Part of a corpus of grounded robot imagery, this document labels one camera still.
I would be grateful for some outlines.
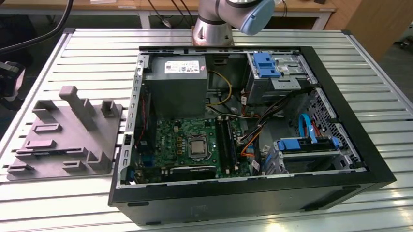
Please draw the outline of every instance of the ram slot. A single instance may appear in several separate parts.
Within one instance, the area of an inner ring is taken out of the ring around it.
[[[236,144],[229,119],[220,118],[216,120],[216,130],[221,169],[224,173],[229,174],[230,171],[238,170]]]

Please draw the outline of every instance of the open computer tower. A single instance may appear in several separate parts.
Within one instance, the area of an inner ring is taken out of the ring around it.
[[[396,181],[312,47],[141,47],[110,206],[138,225],[322,210]]]

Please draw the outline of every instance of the screw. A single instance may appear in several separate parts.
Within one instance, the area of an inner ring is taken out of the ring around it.
[[[238,109],[237,109],[236,107],[232,107],[232,112],[233,112],[234,114],[238,114]]]

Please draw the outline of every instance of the slotted metal table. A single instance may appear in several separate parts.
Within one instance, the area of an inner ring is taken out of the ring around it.
[[[191,45],[189,29],[77,29],[64,33],[0,143],[0,231],[363,231],[413,229],[413,107],[352,35],[341,31],[234,31],[236,45],[313,46],[395,172],[397,182],[326,211],[233,218],[139,228],[107,206],[111,174],[54,181],[8,182],[7,165],[35,120],[36,100],[75,85],[93,104],[114,99],[129,106],[138,48]],[[121,123],[118,144],[123,140]]]

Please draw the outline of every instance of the cpu socket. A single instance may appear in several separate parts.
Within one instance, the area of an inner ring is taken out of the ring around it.
[[[208,158],[208,138],[203,135],[191,135],[187,138],[189,142],[189,151],[187,156],[195,160],[202,161]]]

